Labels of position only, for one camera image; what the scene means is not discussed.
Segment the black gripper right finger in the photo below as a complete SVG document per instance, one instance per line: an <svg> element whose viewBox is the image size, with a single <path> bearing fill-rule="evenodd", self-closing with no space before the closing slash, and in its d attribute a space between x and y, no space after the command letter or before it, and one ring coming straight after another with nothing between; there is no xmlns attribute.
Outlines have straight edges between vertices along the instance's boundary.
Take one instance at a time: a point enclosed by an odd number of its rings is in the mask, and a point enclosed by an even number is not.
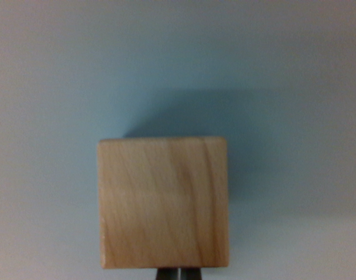
<svg viewBox="0 0 356 280"><path fill-rule="evenodd" d="M201 268L182 268L180 270L181 280L202 280Z"/></svg>

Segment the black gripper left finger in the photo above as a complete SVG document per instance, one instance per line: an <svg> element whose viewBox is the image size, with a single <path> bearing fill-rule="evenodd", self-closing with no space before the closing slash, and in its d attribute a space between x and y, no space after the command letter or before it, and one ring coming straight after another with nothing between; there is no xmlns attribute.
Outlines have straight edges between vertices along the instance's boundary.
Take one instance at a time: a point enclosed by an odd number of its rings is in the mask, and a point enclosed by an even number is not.
<svg viewBox="0 0 356 280"><path fill-rule="evenodd" d="M178 268L158 268L156 272L156 280L178 280Z"/></svg>

